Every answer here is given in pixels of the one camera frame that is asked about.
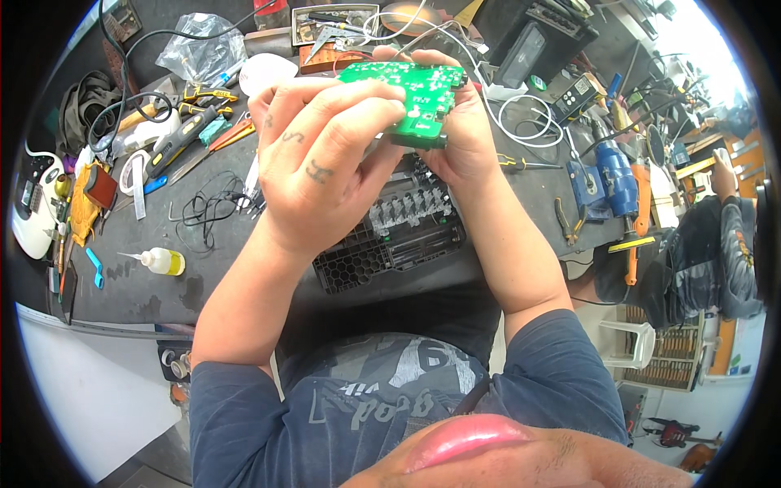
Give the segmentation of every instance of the glue bottle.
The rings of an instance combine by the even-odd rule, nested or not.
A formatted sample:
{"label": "glue bottle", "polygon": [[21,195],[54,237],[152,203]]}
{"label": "glue bottle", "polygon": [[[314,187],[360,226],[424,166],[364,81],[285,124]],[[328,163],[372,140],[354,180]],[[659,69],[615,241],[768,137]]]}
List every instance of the glue bottle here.
{"label": "glue bottle", "polygon": [[152,248],[139,255],[129,255],[118,252],[118,255],[135,258],[150,271],[159,275],[179,276],[184,271],[184,256],[176,251],[164,248]]}

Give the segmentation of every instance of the circuit board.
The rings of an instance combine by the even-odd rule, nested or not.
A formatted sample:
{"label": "circuit board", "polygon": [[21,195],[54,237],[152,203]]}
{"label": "circuit board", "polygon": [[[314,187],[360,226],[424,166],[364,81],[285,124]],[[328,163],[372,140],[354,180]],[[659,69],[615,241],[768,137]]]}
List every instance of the circuit board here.
{"label": "circuit board", "polygon": [[468,80],[461,67],[414,62],[356,62],[338,78],[345,83],[380,80],[403,87],[407,91],[407,115],[385,132],[394,144],[425,151],[447,145],[448,136],[441,132],[444,117],[455,106],[451,90],[463,87]]}

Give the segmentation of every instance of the black work surface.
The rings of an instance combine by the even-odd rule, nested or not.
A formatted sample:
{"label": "black work surface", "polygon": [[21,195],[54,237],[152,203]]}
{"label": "black work surface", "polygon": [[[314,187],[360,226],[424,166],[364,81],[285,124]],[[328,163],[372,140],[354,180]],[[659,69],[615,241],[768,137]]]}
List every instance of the black work surface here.
{"label": "black work surface", "polygon": [[[246,100],[235,104],[234,112],[241,114]],[[527,118],[528,111],[508,110],[508,119]],[[505,122],[514,127],[515,123]],[[494,126],[494,142],[498,152],[518,160],[525,157],[532,162],[537,159],[523,146],[511,141],[501,130]],[[590,130],[576,124],[572,128],[576,146],[583,150],[590,144]],[[241,141],[210,155],[185,177],[173,186],[163,187],[146,195],[147,216],[137,221],[133,205],[111,214],[105,224],[102,236],[90,237],[87,246],[97,255],[103,264],[105,284],[102,290],[94,285],[95,268],[87,258],[84,249],[78,245],[73,248],[72,260],[76,266],[79,283],[73,306],[73,317],[79,320],[117,323],[194,323],[204,303],[214,288],[230,268],[239,251],[244,246],[256,220],[250,220],[245,213],[236,214],[229,219],[217,222],[213,232],[214,249],[208,254],[196,254],[182,244],[175,232],[176,223],[169,221],[169,203],[173,202],[174,217],[181,216],[183,206],[194,193],[212,176],[225,170],[233,170],[241,179],[247,175],[258,139],[250,135]],[[560,144],[558,164],[564,165],[569,159],[567,144]],[[200,141],[195,141],[171,164],[166,174],[169,176],[190,157],[202,150]],[[542,157],[553,161],[555,150],[536,149]],[[586,164],[594,164],[593,153],[584,158]],[[122,162],[113,171],[116,178],[121,171]],[[567,246],[561,227],[556,220],[553,201],[556,196],[562,198],[564,211],[572,223],[576,220],[576,205],[566,169],[536,169],[523,172],[508,170],[505,172],[515,194],[523,203],[537,227],[548,239],[557,255],[567,255],[574,251],[583,251],[598,245],[618,240],[622,235],[622,223],[618,219],[603,225],[587,224],[580,233],[576,246]],[[215,181],[206,188],[207,195],[222,188]],[[180,225],[180,235],[193,249],[202,246],[200,227],[184,228]],[[181,252],[186,267],[181,276],[154,274],[140,262],[117,252],[138,254],[153,247],[168,248]],[[313,311],[327,308],[339,308],[372,301],[382,301],[393,297],[435,290],[457,283],[464,283],[482,276],[482,269],[470,242],[464,243],[460,252],[439,258],[406,272],[386,272],[374,276],[372,281],[362,287],[356,287],[339,294],[329,295],[320,286],[315,270],[309,267],[298,284],[291,311]]]}

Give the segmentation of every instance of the brown leather strap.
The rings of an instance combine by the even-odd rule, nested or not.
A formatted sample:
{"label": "brown leather strap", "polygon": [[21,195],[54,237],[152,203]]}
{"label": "brown leather strap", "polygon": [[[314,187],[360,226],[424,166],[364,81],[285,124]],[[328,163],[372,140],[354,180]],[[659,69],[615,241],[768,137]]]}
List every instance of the brown leather strap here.
{"label": "brown leather strap", "polygon": [[[105,58],[109,62],[109,68],[111,69],[111,76],[114,79],[114,83],[122,90],[122,58],[119,57],[119,53],[114,46],[106,39],[103,39],[103,52],[105,52]],[[127,72],[127,85],[131,95],[138,94],[138,86],[133,78],[133,74],[129,70]]]}

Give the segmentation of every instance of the wall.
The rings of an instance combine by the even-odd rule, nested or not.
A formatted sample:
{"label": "wall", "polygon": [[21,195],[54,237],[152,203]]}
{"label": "wall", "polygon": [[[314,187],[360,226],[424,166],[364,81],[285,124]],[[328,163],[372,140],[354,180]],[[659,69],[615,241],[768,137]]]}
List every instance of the wall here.
{"label": "wall", "polygon": [[[643,417],[675,419],[683,424],[696,424],[700,426],[700,431],[694,434],[695,437],[713,439],[722,432],[722,438],[726,438],[743,410],[752,381],[753,376],[723,379],[714,383],[706,380],[704,385],[698,385],[691,393],[663,392],[658,388],[649,388]],[[643,420],[642,425],[647,428],[661,428],[648,420]],[[680,464],[686,452],[695,444],[686,443],[683,449],[659,447],[654,444],[658,436],[641,437],[642,435],[638,433],[638,437],[635,437],[634,450],[671,466]]]}
{"label": "wall", "polygon": [[[62,443],[93,482],[181,419],[154,340],[75,333],[17,310],[42,401]],[[123,327],[154,331],[149,324]]]}

